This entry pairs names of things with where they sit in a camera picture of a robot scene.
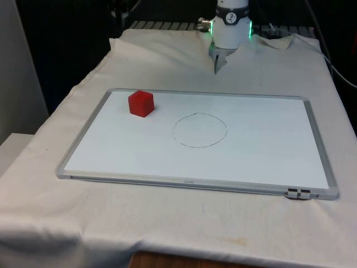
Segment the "whiteboard surface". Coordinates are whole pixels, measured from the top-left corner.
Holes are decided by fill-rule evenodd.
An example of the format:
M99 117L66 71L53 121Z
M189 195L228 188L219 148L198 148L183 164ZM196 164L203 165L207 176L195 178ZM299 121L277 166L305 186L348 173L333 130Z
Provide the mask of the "whiteboard surface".
M328 189L303 100L154 93L146 118L114 91L65 171Z

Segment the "table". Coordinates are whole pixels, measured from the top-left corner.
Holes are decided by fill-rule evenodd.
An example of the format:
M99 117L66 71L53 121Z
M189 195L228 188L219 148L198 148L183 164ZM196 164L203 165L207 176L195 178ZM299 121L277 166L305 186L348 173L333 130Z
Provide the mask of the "table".
M155 251L265 267L357 266L357 140L324 59L297 39L277 50L253 38L214 75L208 37L128 30L110 41L0 178L0 264L118 267ZM340 198L59 180L57 165L109 88L306 97Z
M165 255L153 252L137 252L130 261L129 268L258 268L244 264L229 264L209 260Z

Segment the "red block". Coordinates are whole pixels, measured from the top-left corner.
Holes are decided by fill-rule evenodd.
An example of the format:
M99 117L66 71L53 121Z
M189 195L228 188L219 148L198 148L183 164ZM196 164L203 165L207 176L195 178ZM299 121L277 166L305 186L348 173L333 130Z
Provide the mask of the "red block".
M152 93L138 90L128 98L130 113L145 117L154 111L154 96Z

